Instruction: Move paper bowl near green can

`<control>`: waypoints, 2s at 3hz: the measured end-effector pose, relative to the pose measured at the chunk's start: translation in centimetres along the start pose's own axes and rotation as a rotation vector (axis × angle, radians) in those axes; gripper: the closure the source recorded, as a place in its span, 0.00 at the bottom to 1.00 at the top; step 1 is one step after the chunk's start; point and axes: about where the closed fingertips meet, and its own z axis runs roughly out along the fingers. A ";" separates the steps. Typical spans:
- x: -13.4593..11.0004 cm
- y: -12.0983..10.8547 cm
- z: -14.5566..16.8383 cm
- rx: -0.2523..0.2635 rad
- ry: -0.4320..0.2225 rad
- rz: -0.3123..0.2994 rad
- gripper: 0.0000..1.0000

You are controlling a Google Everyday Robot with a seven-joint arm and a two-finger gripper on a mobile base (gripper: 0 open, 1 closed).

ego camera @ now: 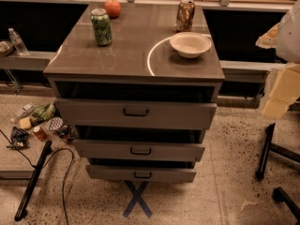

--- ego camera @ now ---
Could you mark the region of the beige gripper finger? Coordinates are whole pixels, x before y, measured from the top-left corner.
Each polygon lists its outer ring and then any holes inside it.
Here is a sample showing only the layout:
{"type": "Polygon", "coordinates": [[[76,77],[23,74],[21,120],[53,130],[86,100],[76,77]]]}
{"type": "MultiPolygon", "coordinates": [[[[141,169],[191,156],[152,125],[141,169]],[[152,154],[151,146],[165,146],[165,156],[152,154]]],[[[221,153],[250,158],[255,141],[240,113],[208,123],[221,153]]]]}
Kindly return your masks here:
{"type": "Polygon", "coordinates": [[[277,46],[278,24],[271,27],[266,33],[260,36],[255,45],[263,49],[275,49],[277,46]]]}
{"type": "Polygon", "coordinates": [[[262,115],[278,120],[300,98],[300,64],[288,63],[277,78],[262,109],[262,115]]]}

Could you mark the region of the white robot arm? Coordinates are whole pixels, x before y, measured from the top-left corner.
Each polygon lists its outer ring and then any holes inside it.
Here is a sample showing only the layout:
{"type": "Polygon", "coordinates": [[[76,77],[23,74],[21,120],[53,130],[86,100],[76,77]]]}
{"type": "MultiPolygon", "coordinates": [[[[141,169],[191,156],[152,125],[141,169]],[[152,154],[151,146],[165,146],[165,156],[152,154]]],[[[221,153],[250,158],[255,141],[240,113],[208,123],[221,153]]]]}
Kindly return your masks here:
{"type": "Polygon", "coordinates": [[[281,21],[260,36],[256,46],[276,49],[276,55],[287,61],[278,73],[262,114],[277,120],[300,98],[300,10],[292,8],[281,21]]]}

